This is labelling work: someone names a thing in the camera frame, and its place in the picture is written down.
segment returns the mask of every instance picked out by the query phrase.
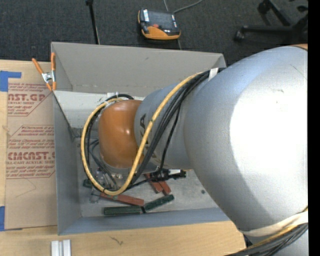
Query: blue tape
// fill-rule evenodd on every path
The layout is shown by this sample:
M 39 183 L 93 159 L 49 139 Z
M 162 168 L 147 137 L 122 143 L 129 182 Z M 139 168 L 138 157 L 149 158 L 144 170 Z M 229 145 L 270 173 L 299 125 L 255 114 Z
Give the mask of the blue tape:
M 5 231 L 5 207 L 0 206 L 0 232 Z
M 21 78 L 21 72 L 1 71 L 0 70 L 0 92 L 8 91 L 9 78 Z

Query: orange clip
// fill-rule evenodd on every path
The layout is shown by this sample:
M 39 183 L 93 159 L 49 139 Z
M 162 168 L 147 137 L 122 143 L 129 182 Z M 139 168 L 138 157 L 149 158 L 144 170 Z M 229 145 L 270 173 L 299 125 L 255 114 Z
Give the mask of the orange clip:
M 42 75 L 46 87 L 48 87 L 48 89 L 50 91 L 52 90 L 56 90 L 57 88 L 57 82 L 56 82 L 56 54 L 54 52 L 51 53 L 51 71 L 44 73 L 43 69 L 41 68 L 41 66 L 39 65 L 39 63 L 37 62 L 37 60 L 35 58 L 31 59 L 32 62 L 35 65 L 36 70 L 38 70 L 38 72 Z M 49 80 L 52 80 L 52 87 L 49 84 Z

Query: orange and black device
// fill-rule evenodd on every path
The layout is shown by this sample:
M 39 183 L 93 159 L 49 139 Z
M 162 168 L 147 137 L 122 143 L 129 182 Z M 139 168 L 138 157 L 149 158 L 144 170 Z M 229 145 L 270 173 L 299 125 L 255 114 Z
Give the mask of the orange and black device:
M 142 8 L 138 13 L 138 23 L 146 39 L 167 41 L 181 35 L 175 15 L 167 11 Z

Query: cardboard box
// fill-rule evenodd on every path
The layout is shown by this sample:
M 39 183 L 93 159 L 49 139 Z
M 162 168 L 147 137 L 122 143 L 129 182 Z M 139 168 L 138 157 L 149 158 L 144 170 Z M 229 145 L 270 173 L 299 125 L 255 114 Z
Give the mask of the cardboard box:
M 52 94 L 31 61 L 0 60 L 0 70 L 19 74 L 6 80 L 4 228 L 56 225 Z

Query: black pole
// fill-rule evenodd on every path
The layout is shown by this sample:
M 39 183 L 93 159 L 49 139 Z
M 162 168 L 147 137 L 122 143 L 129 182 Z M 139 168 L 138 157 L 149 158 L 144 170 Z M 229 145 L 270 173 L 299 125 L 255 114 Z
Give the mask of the black pole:
M 96 26 L 96 21 L 95 21 L 95 13 L 94 13 L 94 8 L 93 8 L 93 3 L 94 0 L 85 0 L 85 4 L 89 6 L 90 10 L 90 16 L 91 16 L 91 22 L 92 22 L 92 28 L 93 28 L 93 33 L 94 33 L 94 40 L 96 45 L 100 45 L 100 40 L 98 36 L 98 30 Z

